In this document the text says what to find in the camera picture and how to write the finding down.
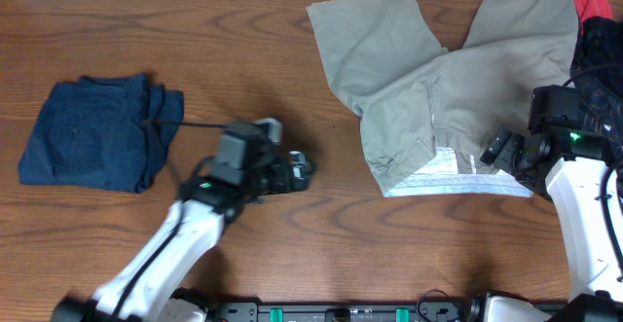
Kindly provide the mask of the khaki green shorts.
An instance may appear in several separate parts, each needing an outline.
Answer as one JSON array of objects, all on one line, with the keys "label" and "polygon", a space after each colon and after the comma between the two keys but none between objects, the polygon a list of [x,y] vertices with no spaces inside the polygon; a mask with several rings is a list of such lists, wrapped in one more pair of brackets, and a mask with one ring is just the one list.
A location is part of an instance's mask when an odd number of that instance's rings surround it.
[{"label": "khaki green shorts", "polygon": [[483,0],[449,51],[416,0],[333,0],[307,12],[329,89],[360,120],[365,160],[384,194],[439,148],[483,171],[498,131],[522,131],[535,88],[569,76],[573,0]]}]

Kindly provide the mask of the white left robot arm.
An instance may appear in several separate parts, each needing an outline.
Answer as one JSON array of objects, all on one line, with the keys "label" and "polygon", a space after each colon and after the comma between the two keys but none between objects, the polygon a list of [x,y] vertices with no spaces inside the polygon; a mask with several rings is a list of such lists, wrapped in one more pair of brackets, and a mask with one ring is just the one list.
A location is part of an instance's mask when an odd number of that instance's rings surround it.
[{"label": "white left robot arm", "polygon": [[64,298],[51,321],[155,321],[192,266],[216,246],[228,223],[256,197],[304,191],[315,172],[305,154],[271,156],[258,171],[260,189],[232,200],[210,200],[194,191],[218,191],[217,181],[199,172],[213,157],[196,166],[192,177],[179,188],[181,199],[170,208],[156,234],[113,280],[100,286],[89,301]]}]

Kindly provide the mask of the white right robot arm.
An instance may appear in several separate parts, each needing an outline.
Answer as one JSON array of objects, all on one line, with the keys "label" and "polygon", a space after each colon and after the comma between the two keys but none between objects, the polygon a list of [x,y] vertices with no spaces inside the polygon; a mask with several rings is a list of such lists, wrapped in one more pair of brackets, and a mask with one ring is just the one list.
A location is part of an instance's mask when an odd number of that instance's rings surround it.
[{"label": "white right robot arm", "polygon": [[615,171],[622,157],[599,135],[548,127],[524,137],[502,131],[481,160],[551,201],[568,261],[571,294],[542,309],[508,293],[474,298],[467,321],[619,321],[622,318],[622,211]]}]

